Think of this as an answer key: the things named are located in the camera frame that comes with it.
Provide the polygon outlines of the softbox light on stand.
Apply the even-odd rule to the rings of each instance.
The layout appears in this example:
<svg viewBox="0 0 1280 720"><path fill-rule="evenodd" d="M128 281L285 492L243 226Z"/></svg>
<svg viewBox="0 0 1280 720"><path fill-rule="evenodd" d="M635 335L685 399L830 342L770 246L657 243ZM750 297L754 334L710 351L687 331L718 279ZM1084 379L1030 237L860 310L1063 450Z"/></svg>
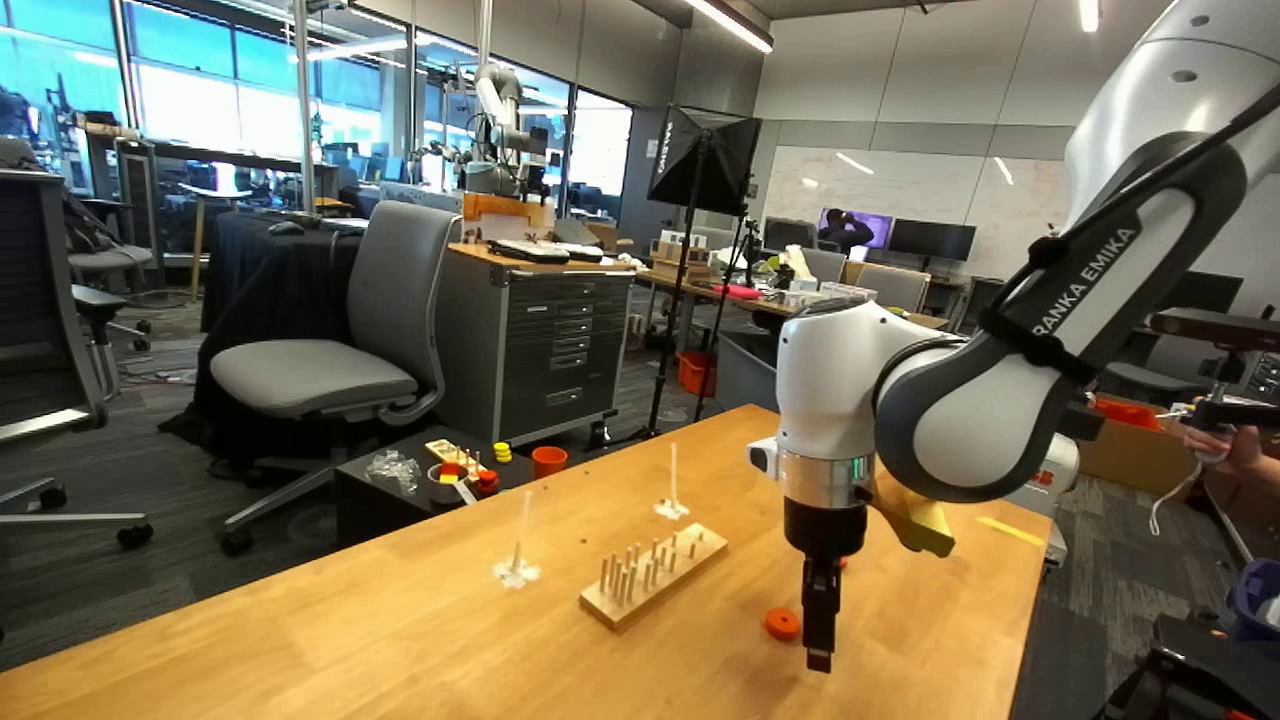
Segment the softbox light on stand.
<svg viewBox="0 0 1280 720"><path fill-rule="evenodd" d="M655 156L646 199L684 209L680 254L675 283L668 288L671 309L662 336L660 356L646 420L631 434L611 436L609 410L590 425L586 451L652 439L660 434L659 415L676 355L676 334L689 323L692 306L685 299L690 287L692 227L698 211L745 217L744 204L751 181L751 161L762 122L754 117L671 104Z"/></svg>

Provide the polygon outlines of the yellow tape strip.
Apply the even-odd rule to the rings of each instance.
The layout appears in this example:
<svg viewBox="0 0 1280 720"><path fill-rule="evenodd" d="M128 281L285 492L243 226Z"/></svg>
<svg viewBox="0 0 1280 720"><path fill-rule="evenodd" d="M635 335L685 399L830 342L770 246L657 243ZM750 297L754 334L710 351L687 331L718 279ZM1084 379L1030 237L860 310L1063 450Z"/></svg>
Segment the yellow tape strip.
<svg viewBox="0 0 1280 720"><path fill-rule="evenodd" d="M982 524L984 527L988 527L988 528L991 528L993 530L1001 532L1001 533L1004 533L1006 536L1016 538L1016 539L1019 539L1021 542L1025 542L1028 544L1033 544L1033 546L1041 547L1041 548L1046 547L1046 541L1042 539L1042 538L1039 538L1034 533L1021 530L1019 528L1009 525L1007 523L1000 521L1000 520L997 520L995 518L983 516L983 518L978 518L977 520L978 520L979 524Z"/></svg>

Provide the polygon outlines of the orange bucket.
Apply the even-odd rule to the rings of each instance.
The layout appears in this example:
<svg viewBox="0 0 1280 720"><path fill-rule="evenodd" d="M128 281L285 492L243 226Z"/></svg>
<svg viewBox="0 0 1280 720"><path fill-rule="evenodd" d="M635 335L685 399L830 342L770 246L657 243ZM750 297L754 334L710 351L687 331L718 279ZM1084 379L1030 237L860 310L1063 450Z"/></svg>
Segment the orange bucket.
<svg viewBox="0 0 1280 720"><path fill-rule="evenodd" d="M717 356L709 352L687 351L677 354L678 383L699 398L716 395Z"/></svg>

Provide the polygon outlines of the white machine box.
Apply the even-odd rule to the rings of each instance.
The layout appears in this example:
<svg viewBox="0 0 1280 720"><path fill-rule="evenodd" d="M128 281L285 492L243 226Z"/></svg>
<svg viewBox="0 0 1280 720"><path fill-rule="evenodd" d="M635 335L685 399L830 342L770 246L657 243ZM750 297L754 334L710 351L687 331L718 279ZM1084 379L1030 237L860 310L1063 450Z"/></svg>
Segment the white machine box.
<svg viewBox="0 0 1280 720"><path fill-rule="evenodd" d="M1076 483L1079 448L1074 439L1055 434L1039 470L1005 500L1018 507L1037 512L1050 520L1050 536L1044 551L1044 568L1061 568L1068 559L1068 543L1057 521L1061 498Z"/></svg>

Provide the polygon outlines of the cardboard box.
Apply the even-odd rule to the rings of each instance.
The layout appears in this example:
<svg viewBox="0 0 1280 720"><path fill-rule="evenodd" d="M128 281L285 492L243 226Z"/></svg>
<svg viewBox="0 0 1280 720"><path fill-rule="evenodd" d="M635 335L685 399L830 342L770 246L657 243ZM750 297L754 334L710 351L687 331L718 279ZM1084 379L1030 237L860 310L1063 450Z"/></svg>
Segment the cardboard box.
<svg viewBox="0 0 1280 720"><path fill-rule="evenodd" d="M1103 415L1103 425L1093 441L1078 443L1080 474L1164 496L1196 469L1178 420L1166 415L1166 407L1097 395L1094 409Z"/></svg>

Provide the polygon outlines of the grey tool cabinet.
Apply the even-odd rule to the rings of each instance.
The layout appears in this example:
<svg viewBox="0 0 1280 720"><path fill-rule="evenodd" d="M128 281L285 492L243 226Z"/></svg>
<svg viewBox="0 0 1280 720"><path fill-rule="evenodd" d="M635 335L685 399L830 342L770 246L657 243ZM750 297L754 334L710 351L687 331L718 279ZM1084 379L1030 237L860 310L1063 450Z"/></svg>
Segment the grey tool cabinet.
<svg viewBox="0 0 1280 720"><path fill-rule="evenodd" d="M513 446L614 414L635 274L447 249L436 292L439 423Z"/></svg>

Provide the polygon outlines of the bowl with coloured pieces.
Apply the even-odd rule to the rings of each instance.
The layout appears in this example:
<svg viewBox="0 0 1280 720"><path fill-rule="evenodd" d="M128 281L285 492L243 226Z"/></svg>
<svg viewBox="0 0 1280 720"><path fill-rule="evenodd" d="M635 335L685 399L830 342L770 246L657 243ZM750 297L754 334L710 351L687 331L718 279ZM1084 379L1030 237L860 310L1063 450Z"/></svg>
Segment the bowl with coloured pieces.
<svg viewBox="0 0 1280 720"><path fill-rule="evenodd" d="M470 482L468 468L458 462L438 462L428 469L428 498L440 507L477 502Z"/></svg>

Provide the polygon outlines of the wooden toy board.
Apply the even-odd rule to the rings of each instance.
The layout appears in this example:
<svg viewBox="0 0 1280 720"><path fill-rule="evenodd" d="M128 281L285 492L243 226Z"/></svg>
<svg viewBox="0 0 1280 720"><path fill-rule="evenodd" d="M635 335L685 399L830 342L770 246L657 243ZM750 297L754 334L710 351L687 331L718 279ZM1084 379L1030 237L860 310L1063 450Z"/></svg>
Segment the wooden toy board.
<svg viewBox="0 0 1280 720"><path fill-rule="evenodd" d="M439 462L453 462L462 468L466 468L471 473L485 471L480 456L474 451L462 448L454 442L439 438L431 439L424 445L424 450L438 459Z"/></svg>

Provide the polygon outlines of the black keyboard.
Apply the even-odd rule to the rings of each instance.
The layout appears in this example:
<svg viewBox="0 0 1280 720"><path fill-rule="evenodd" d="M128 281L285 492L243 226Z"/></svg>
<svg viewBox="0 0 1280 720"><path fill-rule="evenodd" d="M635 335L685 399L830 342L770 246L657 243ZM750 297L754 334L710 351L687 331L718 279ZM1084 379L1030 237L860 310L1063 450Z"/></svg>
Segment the black keyboard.
<svg viewBox="0 0 1280 720"><path fill-rule="evenodd" d="M605 258L602 249L581 243L529 240L489 240L486 243L490 254L539 265L600 264Z"/></svg>

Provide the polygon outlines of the hand controller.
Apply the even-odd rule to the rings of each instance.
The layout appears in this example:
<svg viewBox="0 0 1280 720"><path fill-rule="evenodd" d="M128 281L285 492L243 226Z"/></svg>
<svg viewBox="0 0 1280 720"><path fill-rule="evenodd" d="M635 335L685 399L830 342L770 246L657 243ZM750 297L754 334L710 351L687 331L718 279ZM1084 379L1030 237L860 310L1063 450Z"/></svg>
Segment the hand controller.
<svg viewBox="0 0 1280 720"><path fill-rule="evenodd" d="M1179 421L1181 427L1181 437L1188 427L1217 433L1222 430L1234 430L1240 425L1253 425L1260 430L1263 452L1266 430L1274 430L1280 437L1280 406L1276 405L1257 404L1252 401L1233 402L1230 398L1203 396L1189 404L1175 404L1166 415L1172 416ZM1201 465L1198 457L1193 452L1192 455L1196 459L1196 469L1193 473L1188 475L1185 480L1174 491L1160 496L1152 503L1148 515L1148 528L1152 536L1161 536L1160 512L1162 506L1175 496L1189 492L1198 480L1202 480L1211 473Z"/></svg>

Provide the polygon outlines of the clear plastic bag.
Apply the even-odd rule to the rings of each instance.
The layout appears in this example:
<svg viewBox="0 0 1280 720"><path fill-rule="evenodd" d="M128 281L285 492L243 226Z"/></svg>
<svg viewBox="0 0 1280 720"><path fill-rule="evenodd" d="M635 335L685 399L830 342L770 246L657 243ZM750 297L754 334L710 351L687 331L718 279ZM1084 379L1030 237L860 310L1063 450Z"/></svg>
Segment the clear plastic bag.
<svg viewBox="0 0 1280 720"><path fill-rule="evenodd" d="M372 455L364 470L366 482L390 492L396 489L402 496L413 497L419 489L422 471L419 462L394 448L385 448Z"/></svg>

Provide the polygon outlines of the small black side table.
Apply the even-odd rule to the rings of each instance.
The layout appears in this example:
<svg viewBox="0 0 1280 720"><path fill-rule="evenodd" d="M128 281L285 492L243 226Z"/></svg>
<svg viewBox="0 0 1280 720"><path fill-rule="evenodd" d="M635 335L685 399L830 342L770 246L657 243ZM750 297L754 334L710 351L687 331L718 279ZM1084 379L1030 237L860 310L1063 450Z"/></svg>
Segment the small black side table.
<svg viewBox="0 0 1280 720"><path fill-rule="evenodd" d="M335 469L335 528L337 542L342 548L465 506L457 491L435 483L434 466L440 459L428 450L428 443L438 439L445 439L476 455L485 469L497 474L498 492L524 489L535 480L535 465L530 457L513 454L511 462L498 462L490 445L449 427L429 425ZM385 459L388 454L416 462L417 477L413 480L401 480L375 470L375 461Z"/></svg>

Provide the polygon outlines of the grey office chair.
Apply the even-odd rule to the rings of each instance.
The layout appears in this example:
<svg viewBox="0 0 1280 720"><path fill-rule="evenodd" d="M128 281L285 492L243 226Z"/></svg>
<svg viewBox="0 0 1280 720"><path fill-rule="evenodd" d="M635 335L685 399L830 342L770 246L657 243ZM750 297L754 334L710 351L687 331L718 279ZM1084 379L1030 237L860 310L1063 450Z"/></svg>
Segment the grey office chair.
<svg viewBox="0 0 1280 720"><path fill-rule="evenodd" d="M218 354L212 378L268 416L321 420L330 462L351 452L346 429L379 420L403 427L445 393L436 343L436 291L463 218L402 201L380 202L356 250L346 293L349 341L269 340Z"/></svg>

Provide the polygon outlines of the table with black cloth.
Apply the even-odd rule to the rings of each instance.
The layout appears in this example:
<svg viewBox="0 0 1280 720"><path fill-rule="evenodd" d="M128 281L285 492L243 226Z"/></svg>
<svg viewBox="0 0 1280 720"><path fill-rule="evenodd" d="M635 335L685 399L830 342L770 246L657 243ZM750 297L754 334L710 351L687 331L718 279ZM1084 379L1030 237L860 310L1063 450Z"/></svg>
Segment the table with black cloth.
<svg viewBox="0 0 1280 720"><path fill-rule="evenodd" d="M228 213L216 220L193 398L157 427L214 457L316 456L330 439L325 421L273 418L234 400L210 368L218 354L247 343L351 341L347 292L360 234L271 234L279 223L266 213Z"/></svg>

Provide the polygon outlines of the dark office chair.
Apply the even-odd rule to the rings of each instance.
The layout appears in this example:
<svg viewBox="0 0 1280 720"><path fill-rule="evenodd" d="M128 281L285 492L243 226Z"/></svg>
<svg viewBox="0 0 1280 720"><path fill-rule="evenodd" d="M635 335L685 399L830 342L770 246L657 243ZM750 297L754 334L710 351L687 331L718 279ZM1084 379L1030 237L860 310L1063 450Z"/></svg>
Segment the dark office chair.
<svg viewBox="0 0 1280 720"><path fill-rule="evenodd" d="M108 529L134 550L154 537L146 514L65 512L67 492L55 479L18 486L3 470L54 436L108 421L65 243L59 178L0 169L0 537Z"/></svg>

